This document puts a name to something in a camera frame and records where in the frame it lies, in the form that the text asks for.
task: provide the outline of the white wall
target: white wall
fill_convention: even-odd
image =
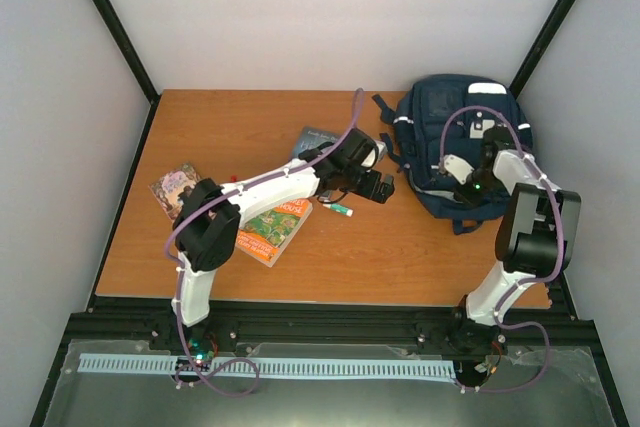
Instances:
[[[509,83],[555,0],[112,0],[158,88]]]
[[[0,0],[0,426],[83,310],[147,103],[90,0]]]
[[[640,9],[578,0],[522,95],[542,166],[583,206],[567,271],[640,425]]]

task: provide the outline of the wooden tabletop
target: wooden tabletop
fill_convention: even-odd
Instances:
[[[101,296],[172,297],[175,265],[162,254],[171,222],[149,184],[183,162],[202,177],[229,182],[289,160],[305,125],[336,133],[349,122],[352,92],[165,91],[97,287]],[[390,105],[402,96],[383,93]],[[358,127],[389,128],[367,95]],[[378,170],[395,173],[385,158]],[[451,223],[422,207],[402,174],[385,205],[349,195],[353,217],[315,203],[272,268],[236,250],[215,278],[213,298],[449,306],[474,290],[494,263],[498,222],[454,236]],[[547,308],[536,285],[521,307]]]

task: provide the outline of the transparent plastic sheet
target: transparent plastic sheet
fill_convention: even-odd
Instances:
[[[255,358],[439,358],[373,345],[240,344],[239,348]],[[508,387],[531,378],[541,365],[542,350],[510,346],[491,384]],[[551,368],[540,384],[516,394],[460,395],[453,385],[422,381],[266,379],[243,399],[220,397],[206,388],[176,390],[168,375],[79,374],[78,359],[84,352],[169,354],[149,351],[146,342],[72,343],[45,426],[615,425],[588,348],[555,348]],[[227,389],[242,390],[247,385],[247,379],[215,382]]]

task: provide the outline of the backpack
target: backpack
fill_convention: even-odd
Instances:
[[[497,110],[518,133],[523,148],[531,151],[533,134],[520,106],[502,84],[471,75],[431,75],[416,82],[398,102],[394,111],[380,97],[373,100],[380,107],[380,119],[393,127],[399,154],[393,151],[388,134],[380,134],[389,157],[404,170],[409,185],[420,202],[437,219],[451,219],[456,235],[473,232],[485,220],[504,215],[509,195],[506,189],[486,196],[477,207],[454,200],[456,180],[439,171],[440,135],[447,119],[458,109],[483,105]],[[473,168],[480,165],[482,133],[496,124],[496,117],[486,112],[464,112],[456,117],[447,132],[445,154],[465,159]],[[474,221],[474,225],[465,225]]]

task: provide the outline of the purple cable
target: purple cable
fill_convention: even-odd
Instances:
[[[521,159],[524,160],[524,164],[529,169],[529,172],[531,172],[531,174],[534,177],[537,177],[538,179],[540,179],[540,183],[544,187],[544,190],[547,192],[547,195],[549,197],[549,201],[551,203],[551,210],[553,211],[553,218],[554,218],[555,223],[556,223],[556,241],[557,241],[558,256],[556,257],[556,263],[555,263],[555,265],[553,267],[553,271],[551,272],[551,274],[549,274],[547,277],[544,277],[544,278],[541,278],[541,279],[537,279],[537,278],[536,279],[524,279],[524,280],[516,283],[507,292],[505,292],[502,297],[500,297],[500,300],[498,300],[498,303],[496,304],[496,307],[494,309],[494,314],[493,314],[494,320],[496,321],[496,325],[498,325],[498,327],[500,327],[501,329],[504,329],[504,330],[517,330],[517,329],[522,329],[524,327],[536,327],[536,328],[540,329],[540,332],[542,332],[542,338],[544,339],[544,346],[545,346],[544,362],[542,364],[542,368],[536,374],[535,377],[533,377],[531,380],[525,382],[524,384],[518,385],[516,387],[510,387],[510,388],[507,388],[507,389],[481,389],[481,390],[479,390],[479,392],[484,392],[484,393],[487,393],[487,394],[507,394],[507,393],[510,393],[510,392],[518,392],[518,391],[520,391],[522,389],[526,389],[527,387],[531,387],[532,385],[537,383],[542,378],[542,376],[545,374],[545,372],[549,369],[549,365],[550,365],[550,362],[551,362],[551,342],[549,341],[549,334],[547,333],[547,330],[539,322],[530,321],[530,322],[521,322],[519,324],[507,325],[507,324],[503,324],[500,321],[500,318],[499,318],[499,315],[497,314],[497,312],[500,312],[500,309],[502,308],[502,306],[507,302],[509,297],[511,297],[511,295],[516,290],[518,290],[518,287],[520,287],[521,285],[542,284],[542,283],[551,282],[556,277],[558,277],[558,275],[560,275],[560,272],[562,270],[562,262],[564,261],[564,229],[562,227],[562,218],[560,216],[560,205],[558,204],[558,201],[556,200],[556,197],[555,197],[555,195],[553,193],[553,189],[551,188],[551,184],[549,184],[549,182],[547,181],[547,176],[545,174],[543,174],[540,169],[537,168],[537,166],[531,161],[531,159],[528,157],[528,155],[525,155],[525,153],[522,150],[522,144],[520,143],[520,140],[518,139],[516,131],[513,129],[513,126],[507,121],[507,119],[500,112],[498,112],[498,111],[496,111],[494,109],[491,109],[489,107],[481,106],[481,105],[472,105],[472,106],[469,106],[469,107],[463,107],[462,109],[454,112],[451,115],[451,117],[449,117],[449,119],[447,119],[447,122],[444,124],[444,128],[442,130],[442,135],[440,136],[440,162],[442,163],[443,160],[444,160],[444,144],[445,144],[446,134],[447,134],[447,130],[449,129],[449,126],[453,122],[453,119],[456,118],[458,115],[462,114],[463,112],[468,112],[470,110],[482,110],[484,112],[489,112],[490,114],[493,114],[498,119],[500,119],[505,124],[507,129],[509,129],[509,133],[511,134],[511,137],[513,137],[513,142],[516,145],[516,149],[518,151],[518,155],[520,156]],[[456,380],[456,384],[459,387],[465,387],[462,384],[460,384],[460,382],[458,382],[457,380]]]
[[[242,184],[241,183],[244,186],[244,188],[242,189],[243,192],[255,187],[256,185],[262,184],[263,182],[267,182],[269,180],[277,179],[279,177],[284,177],[284,176],[289,175],[289,174],[295,174],[296,172],[300,172],[301,170],[307,169],[309,167],[313,167],[315,164],[317,164],[318,162],[321,162],[327,156],[331,155],[331,153],[340,146],[340,144],[347,137],[347,135],[349,135],[349,132],[351,132],[351,130],[356,127],[357,122],[358,122],[358,117],[360,117],[360,113],[362,112],[363,106],[364,106],[364,90],[359,88],[354,92],[353,100],[351,102],[351,115],[352,115],[351,116],[351,122],[349,123],[349,126],[344,131],[344,133],[338,138],[338,140],[336,140],[336,142],[333,145],[331,145],[328,149],[326,149],[324,152],[322,152],[322,154],[320,154],[315,159],[311,160],[310,162],[308,162],[306,164],[301,164],[298,167],[294,167],[291,170],[289,170],[289,172],[285,172],[284,170],[280,170],[280,171],[273,172],[273,173],[271,173],[269,175],[265,175],[264,177],[260,177],[260,178],[258,178],[256,180],[252,181],[252,182],[248,182],[247,184]],[[164,255],[169,260],[177,262],[178,266],[179,266],[179,269],[180,269],[179,270],[179,275],[178,275],[178,282],[176,284],[176,294],[175,294],[176,318],[177,318],[177,322],[178,322],[178,336],[180,337],[180,343],[182,344],[182,348],[184,350],[185,356],[187,357],[187,360],[189,361],[189,364],[191,365],[191,368],[193,369],[193,372],[200,379],[200,380],[194,382],[193,385],[198,385],[198,384],[204,383],[207,387],[209,387],[210,389],[212,389],[216,393],[218,393],[220,395],[223,395],[225,397],[244,397],[246,395],[249,395],[251,392],[253,392],[255,390],[255,388],[258,385],[258,382],[260,380],[260,371],[258,369],[258,366],[254,362],[252,362],[251,360],[246,359],[246,358],[238,358],[238,359],[232,359],[232,360],[229,360],[227,362],[222,363],[219,367],[217,367],[212,372],[209,372],[207,375],[204,375],[202,373],[202,371],[200,370],[200,368],[196,364],[195,360],[191,356],[191,352],[189,352],[189,346],[187,344],[187,340],[186,340],[185,335],[184,335],[184,328],[183,328],[183,324],[182,324],[183,317],[182,317],[182,298],[181,298],[181,294],[182,294],[182,283],[184,282],[184,269],[185,269],[185,266],[184,266],[184,263],[182,262],[182,260],[180,260],[178,257],[176,257],[176,256],[171,254],[171,246],[173,245],[176,237],[180,234],[180,232],[182,232],[196,218],[198,218],[200,215],[204,214],[205,212],[208,212],[212,207],[216,206],[220,202],[222,202],[224,200],[227,200],[227,199],[229,199],[229,198],[231,198],[231,197],[233,197],[235,195],[242,195],[242,194],[238,189],[233,189],[233,190],[227,192],[226,194],[221,195],[220,197],[216,197],[211,202],[208,202],[205,205],[203,205],[202,207],[200,207],[198,210],[196,210],[194,213],[192,213],[186,219],[184,219],[184,221],[180,225],[178,225],[178,227],[173,232],[171,232],[171,235],[169,235],[169,238],[167,239],[167,241],[164,244]],[[244,363],[249,364],[251,366],[251,368],[256,373],[255,380],[254,380],[253,384],[251,385],[251,387],[249,387],[249,389],[245,390],[244,392],[240,392],[238,394],[234,394],[234,393],[231,393],[231,392],[226,392],[224,390],[221,390],[221,389],[219,389],[218,387],[214,386],[213,384],[211,384],[209,382],[208,379],[210,377],[214,376],[216,373],[220,372],[222,369],[226,368],[228,365],[231,365],[231,364],[236,363],[236,362],[244,362]]]

